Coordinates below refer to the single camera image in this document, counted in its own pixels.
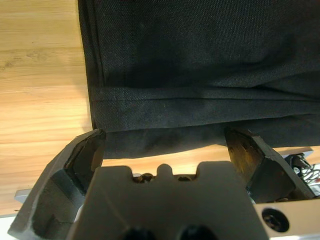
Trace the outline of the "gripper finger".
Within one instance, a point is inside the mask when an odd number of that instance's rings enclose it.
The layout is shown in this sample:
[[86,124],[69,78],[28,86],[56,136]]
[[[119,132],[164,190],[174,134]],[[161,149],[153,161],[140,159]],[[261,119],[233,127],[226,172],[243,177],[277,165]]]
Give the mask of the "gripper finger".
[[67,144],[46,165],[8,234],[18,240],[65,240],[102,165],[105,142],[106,133],[95,129]]
[[230,160],[255,203],[312,200],[316,195],[285,159],[256,134],[226,128]]

